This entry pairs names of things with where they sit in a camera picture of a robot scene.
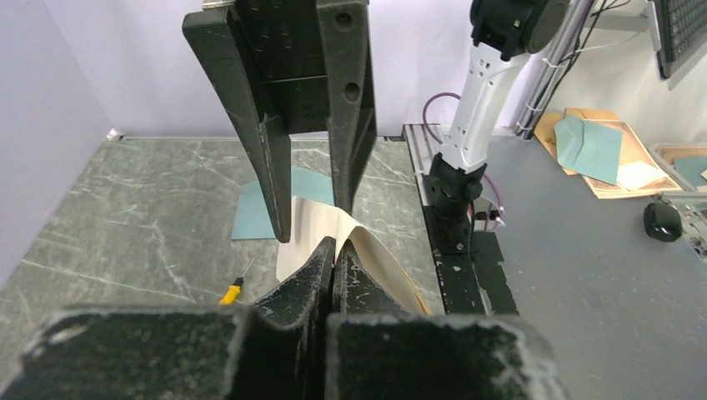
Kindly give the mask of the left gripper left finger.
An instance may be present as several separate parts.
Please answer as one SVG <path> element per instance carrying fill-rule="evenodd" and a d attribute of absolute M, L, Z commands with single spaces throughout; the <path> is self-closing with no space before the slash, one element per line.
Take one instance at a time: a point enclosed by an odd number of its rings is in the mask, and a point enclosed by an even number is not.
<path fill-rule="evenodd" d="M 335 241 L 254 304 L 77 305 L 29 338 L 4 399 L 320 399 Z"/>

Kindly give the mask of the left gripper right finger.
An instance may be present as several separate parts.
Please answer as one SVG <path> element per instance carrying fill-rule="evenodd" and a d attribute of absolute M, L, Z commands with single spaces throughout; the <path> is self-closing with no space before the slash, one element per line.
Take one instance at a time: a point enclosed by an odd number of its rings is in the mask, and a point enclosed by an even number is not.
<path fill-rule="evenodd" d="M 393 302 L 354 310 L 351 278 L 367 277 L 351 242 L 337 261 L 338 306 L 327 318 L 327 399 L 566 399 L 548 341 L 519 317 L 424 316 Z"/>

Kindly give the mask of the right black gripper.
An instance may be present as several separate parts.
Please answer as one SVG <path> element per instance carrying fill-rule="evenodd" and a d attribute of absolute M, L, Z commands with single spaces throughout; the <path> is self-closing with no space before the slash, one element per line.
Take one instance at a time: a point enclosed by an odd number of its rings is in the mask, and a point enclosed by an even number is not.
<path fill-rule="evenodd" d="M 368 8 L 367 1 L 203 1 L 203 11 L 183 19 L 281 243 L 291 238 L 286 128 L 323 132 L 328 119 L 334 203 L 353 211 L 377 137 Z"/>

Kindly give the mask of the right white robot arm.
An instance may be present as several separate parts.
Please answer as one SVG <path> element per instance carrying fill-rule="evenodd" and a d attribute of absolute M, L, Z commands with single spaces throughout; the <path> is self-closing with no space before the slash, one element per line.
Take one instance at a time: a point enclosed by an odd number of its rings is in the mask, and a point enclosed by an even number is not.
<path fill-rule="evenodd" d="M 468 204 L 481 193 L 489 141 L 529 58 L 565 19 L 566 1 L 475 1 L 469 66 L 431 176 Z M 292 234 L 291 141 L 326 132 L 334 204 L 351 212 L 377 137 L 366 1 L 235 1 L 186 15 L 183 35 L 256 172 L 274 232 Z"/>

